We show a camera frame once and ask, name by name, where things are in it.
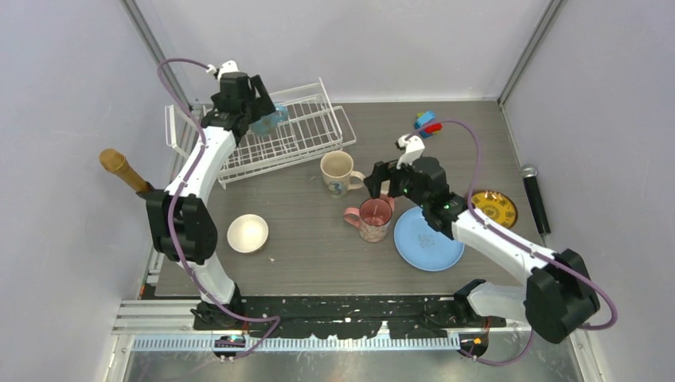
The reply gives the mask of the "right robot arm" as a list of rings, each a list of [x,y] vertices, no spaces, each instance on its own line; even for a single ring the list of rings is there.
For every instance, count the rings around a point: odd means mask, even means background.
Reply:
[[[490,258],[523,284],[519,290],[474,280],[455,293],[455,318],[475,326],[484,317],[528,324],[542,339],[559,344],[599,311],[599,288],[590,280],[582,257],[573,250],[555,252],[533,244],[494,223],[465,197],[454,193],[436,158],[411,165],[377,162],[364,179],[371,197],[383,182],[390,197],[406,197],[421,208],[427,225]]]

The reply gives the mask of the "cream floral cup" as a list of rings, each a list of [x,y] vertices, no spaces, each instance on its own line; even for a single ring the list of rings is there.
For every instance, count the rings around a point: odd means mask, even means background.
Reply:
[[[364,187],[365,175],[354,169],[354,160],[345,151],[325,154],[320,161],[320,170],[332,198],[345,197],[349,191]]]

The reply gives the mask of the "pink mug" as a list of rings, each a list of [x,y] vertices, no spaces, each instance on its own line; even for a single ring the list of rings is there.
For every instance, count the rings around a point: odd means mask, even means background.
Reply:
[[[380,186],[380,199],[384,200],[392,211],[395,210],[395,199],[389,196],[390,181],[383,181]]]

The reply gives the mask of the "blue mug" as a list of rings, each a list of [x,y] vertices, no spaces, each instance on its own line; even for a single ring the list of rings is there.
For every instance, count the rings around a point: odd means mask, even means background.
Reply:
[[[287,107],[280,103],[276,103],[275,111],[270,115],[265,115],[260,120],[251,123],[249,125],[249,130],[257,136],[266,136],[271,134],[280,123],[283,123],[287,119]]]

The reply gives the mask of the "gold microphone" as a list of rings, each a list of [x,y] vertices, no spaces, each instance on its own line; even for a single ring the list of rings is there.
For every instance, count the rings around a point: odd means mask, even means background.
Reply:
[[[154,190],[154,187],[131,167],[126,157],[115,149],[102,150],[99,153],[99,163],[108,173],[118,177],[137,194]]]

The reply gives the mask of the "yellow patterned plate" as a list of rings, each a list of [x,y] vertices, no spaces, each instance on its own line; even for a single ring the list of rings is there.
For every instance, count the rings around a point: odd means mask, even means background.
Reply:
[[[474,206],[487,217],[505,228],[512,228],[518,220],[516,204],[505,194],[495,190],[482,189],[471,194]]]

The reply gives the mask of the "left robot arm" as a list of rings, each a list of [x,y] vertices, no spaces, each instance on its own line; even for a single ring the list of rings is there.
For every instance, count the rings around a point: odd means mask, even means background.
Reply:
[[[200,292],[193,313],[235,329],[244,308],[238,286],[217,257],[218,231],[207,204],[225,160],[250,125],[273,115],[276,107],[258,75],[225,72],[218,82],[213,109],[197,122],[198,141],[187,162],[167,187],[145,199],[154,248],[178,263]]]

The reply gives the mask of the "blue plate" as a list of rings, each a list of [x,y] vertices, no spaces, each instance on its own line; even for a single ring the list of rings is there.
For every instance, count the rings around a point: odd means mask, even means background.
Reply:
[[[453,267],[465,251],[465,244],[434,231],[420,207],[411,208],[400,216],[393,237],[401,258],[421,271],[445,271]]]

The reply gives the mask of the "cream floral bowl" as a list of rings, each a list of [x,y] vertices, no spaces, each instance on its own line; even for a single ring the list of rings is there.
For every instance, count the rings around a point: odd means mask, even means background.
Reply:
[[[226,239],[229,246],[242,254],[260,250],[269,237],[269,227],[264,218],[256,214],[238,216],[228,227]]]

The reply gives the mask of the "pink patterned cup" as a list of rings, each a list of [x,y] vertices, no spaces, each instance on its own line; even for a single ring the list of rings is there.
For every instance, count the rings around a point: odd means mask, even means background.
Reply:
[[[394,209],[394,199],[381,195],[365,200],[358,208],[347,208],[343,219],[358,230],[364,241],[377,243],[386,237]]]

